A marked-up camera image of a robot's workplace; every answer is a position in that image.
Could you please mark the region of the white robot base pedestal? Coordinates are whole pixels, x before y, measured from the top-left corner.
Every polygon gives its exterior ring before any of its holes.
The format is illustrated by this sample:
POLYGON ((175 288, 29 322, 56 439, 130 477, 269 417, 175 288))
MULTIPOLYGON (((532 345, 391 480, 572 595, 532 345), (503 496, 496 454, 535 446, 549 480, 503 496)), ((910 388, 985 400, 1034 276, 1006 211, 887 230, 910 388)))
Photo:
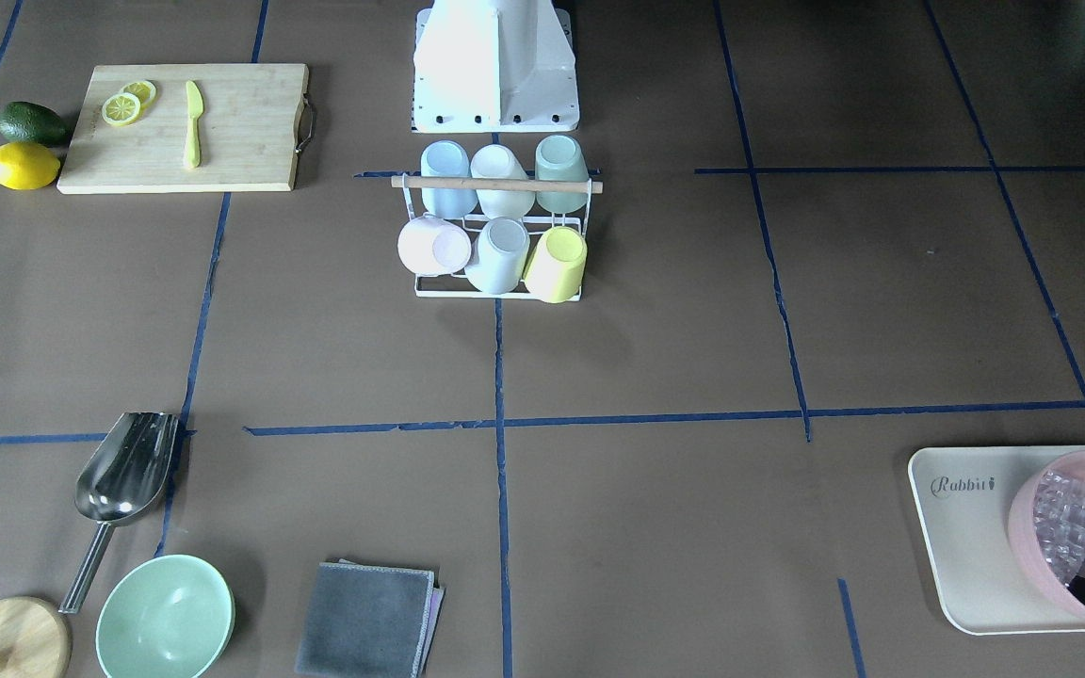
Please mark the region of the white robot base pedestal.
POLYGON ((580 123, 573 20, 552 1, 435 1, 416 16, 411 129, 559 133, 580 123))

